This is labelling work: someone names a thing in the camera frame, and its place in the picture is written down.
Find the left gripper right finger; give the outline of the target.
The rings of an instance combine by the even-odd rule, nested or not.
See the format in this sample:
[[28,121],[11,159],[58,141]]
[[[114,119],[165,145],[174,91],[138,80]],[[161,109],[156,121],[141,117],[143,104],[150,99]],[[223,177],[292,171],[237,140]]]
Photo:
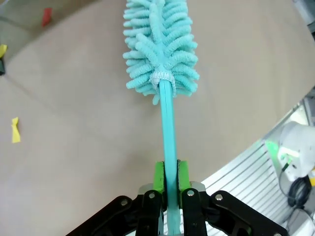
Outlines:
[[186,161],[178,161],[178,188],[186,236],[207,235],[206,224],[228,236],[286,236],[287,230],[226,191],[208,195],[189,180]]

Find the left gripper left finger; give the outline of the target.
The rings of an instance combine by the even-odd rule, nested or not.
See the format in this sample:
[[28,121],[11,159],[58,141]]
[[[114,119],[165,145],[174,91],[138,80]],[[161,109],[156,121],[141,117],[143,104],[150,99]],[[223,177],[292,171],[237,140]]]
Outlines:
[[165,211],[164,163],[155,164],[153,183],[140,187],[135,199],[118,196],[68,233],[69,236],[163,235]]

